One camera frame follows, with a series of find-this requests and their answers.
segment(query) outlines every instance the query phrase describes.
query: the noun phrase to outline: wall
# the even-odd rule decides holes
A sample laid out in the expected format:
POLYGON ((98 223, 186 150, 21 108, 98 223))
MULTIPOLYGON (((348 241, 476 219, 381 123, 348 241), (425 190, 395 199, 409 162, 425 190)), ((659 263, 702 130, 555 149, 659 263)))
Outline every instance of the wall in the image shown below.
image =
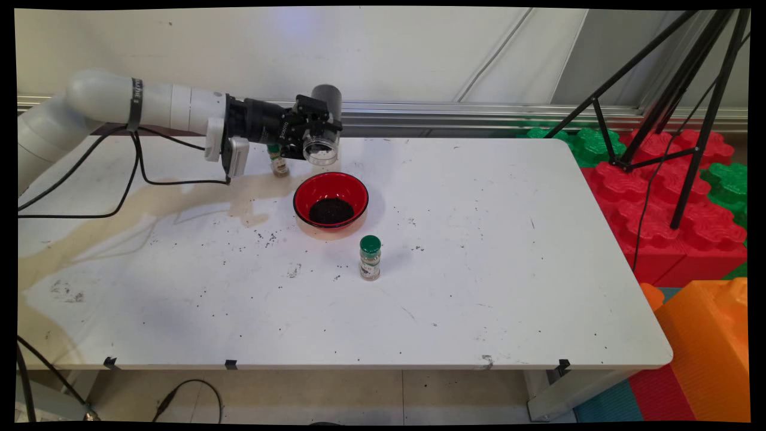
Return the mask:
MULTIPOLYGON (((705 59, 705 63, 697 72, 689 89, 681 99, 681 106, 693 107, 699 98, 705 93, 710 84, 715 80, 715 77, 721 72, 721 66, 723 64, 723 58, 726 56, 726 48, 729 41, 732 39, 732 32, 734 32, 734 24, 737 21, 737 12, 732 14, 732 17, 728 20, 726 27, 721 32, 719 39, 715 41, 713 48, 710 50, 710 54, 705 59)), ((750 32, 750 21, 748 19, 748 26, 745 28, 745 34, 750 32)), ((723 94, 721 100, 722 107, 747 107, 748 106, 748 90, 750 81, 750 40, 745 42, 742 48, 737 53, 737 60, 732 68, 732 75, 729 77, 726 83, 726 91, 723 94)), ((705 99, 702 106, 707 106, 707 102, 710 100, 710 96, 705 99)))
MULTIPOLYGON (((700 11, 647 55, 599 99, 602 105, 645 107, 680 66, 713 11, 700 11)), ((673 22, 681 11, 591 9, 558 82, 553 104, 579 104, 673 22)), ((681 100, 693 107, 721 70, 736 14, 713 46, 681 100)), ((739 51, 722 107, 748 106, 750 41, 739 51)))
MULTIPOLYGON (((552 102, 580 104, 679 15, 680 11, 589 10, 552 102)), ((658 64, 673 52, 684 30, 677 30, 607 90, 599 98, 601 104, 637 107, 658 64)))
MULTIPOLYGON (((19 94, 86 67, 237 97, 289 100, 320 83, 345 100, 457 99, 525 8, 16 9, 19 94)), ((536 8, 465 101, 546 104, 584 9, 536 8)))

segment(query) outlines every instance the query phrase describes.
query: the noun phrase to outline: jar label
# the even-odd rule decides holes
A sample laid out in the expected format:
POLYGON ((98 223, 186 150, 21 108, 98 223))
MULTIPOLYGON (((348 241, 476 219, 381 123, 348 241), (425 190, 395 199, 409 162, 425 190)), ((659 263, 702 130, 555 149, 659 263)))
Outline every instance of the jar label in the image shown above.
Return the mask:
POLYGON ((375 278, 381 271, 380 265, 368 265, 364 262, 359 262, 359 267, 364 278, 375 278))
POLYGON ((271 160, 271 167, 274 169, 274 172, 276 173, 285 173, 287 172, 287 163, 285 162, 285 159, 282 157, 278 159, 272 159, 271 160))

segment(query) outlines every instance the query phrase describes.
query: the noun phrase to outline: red bowl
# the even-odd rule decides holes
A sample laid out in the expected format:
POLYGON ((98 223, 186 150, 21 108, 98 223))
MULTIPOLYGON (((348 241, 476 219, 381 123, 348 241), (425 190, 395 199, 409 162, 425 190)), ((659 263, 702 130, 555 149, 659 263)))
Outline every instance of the red bowl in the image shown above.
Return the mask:
POLYGON ((367 187, 356 177, 342 172, 325 172, 304 181, 293 195, 293 208, 298 218, 320 229, 339 231, 348 227, 367 209, 369 203, 367 187), (340 223, 327 225, 309 218, 309 210, 321 199, 338 198, 348 202, 354 209, 354 216, 340 223))

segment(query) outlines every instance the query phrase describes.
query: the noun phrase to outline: white table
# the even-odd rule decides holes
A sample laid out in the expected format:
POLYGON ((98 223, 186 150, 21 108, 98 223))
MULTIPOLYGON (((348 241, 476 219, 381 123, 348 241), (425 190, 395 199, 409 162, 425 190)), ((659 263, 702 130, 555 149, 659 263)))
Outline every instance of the white table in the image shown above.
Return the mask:
MULTIPOLYGON (((142 141, 151 179, 223 177, 199 151, 142 141)), ((568 360, 572 372, 547 389, 544 373, 528 373, 533 419, 672 359, 565 143, 342 138, 329 168, 288 165, 290 177, 274 177, 254 144, 230 186, 149 186, 137 174, 110 219, 19 220, 18 333, 64 369, 104 369, 108 357, 121 369, 550 370, 568 360), (323 170, 367 186, 363 223, 334 235, 296 223, 293 191, 323 170), (358 273, 370 234, 383 243, 373 282, 358 273)), ((109 138, 25 212, 109 212, 132 166, 129 138, 109 138)))

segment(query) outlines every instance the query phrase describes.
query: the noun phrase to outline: table leg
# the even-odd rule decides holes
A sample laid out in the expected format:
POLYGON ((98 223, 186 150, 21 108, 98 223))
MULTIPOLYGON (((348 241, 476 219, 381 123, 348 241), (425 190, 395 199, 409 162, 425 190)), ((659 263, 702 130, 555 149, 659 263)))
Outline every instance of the table leg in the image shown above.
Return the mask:
POLYGON ((590 398, 634 375, 639 370, 570 370, 550 386, 545 386, 544 370, 525 371, 529 392, 529 419, 549 422, 590 398))
MULTIPOLYGON (((32 389, 34 409, 36 411, 48 413, 57 419, 82 420, 83 416, 85 416, 85 409, 73 396, 61 393, 33 380, 29 382, 29 385, 32 389)), ((16 374, 16 406, 23 410, 24 405, 21 376, 16 374)))

